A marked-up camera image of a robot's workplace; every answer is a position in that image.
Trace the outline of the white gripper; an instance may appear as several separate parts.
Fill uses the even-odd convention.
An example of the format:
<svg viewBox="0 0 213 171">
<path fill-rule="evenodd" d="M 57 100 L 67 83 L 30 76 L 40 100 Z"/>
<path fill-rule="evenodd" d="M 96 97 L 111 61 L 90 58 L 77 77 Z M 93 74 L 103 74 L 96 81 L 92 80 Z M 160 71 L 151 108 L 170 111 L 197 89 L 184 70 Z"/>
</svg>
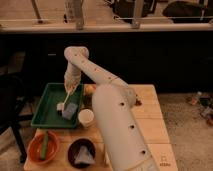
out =
<svg viewBox="0 0 213 171">
<path fill-rule="evenodd" d="M 72 94 L 81 81 L 81 70 L 76 66 L 68 65 L 64 74 L 64 86 L 67 94 Z"/>
</svg>

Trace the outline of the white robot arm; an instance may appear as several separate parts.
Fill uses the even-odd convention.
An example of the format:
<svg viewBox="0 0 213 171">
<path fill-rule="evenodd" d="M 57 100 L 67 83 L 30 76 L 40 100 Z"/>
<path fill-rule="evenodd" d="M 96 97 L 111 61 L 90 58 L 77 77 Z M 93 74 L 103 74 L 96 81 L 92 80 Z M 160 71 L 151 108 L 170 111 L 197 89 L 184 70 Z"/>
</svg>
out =
<svg viewBox="0 0 213 171">
<path fill-rule="evenodd" d="M 125 81 L 88 59 L 83 46 L 64 50 L 66 90 L 74 91 L 84 72 L 95 84 L 92 109 L 113 171 L 160 171 L 131 108 L 137 94 Z"/>
</svg>

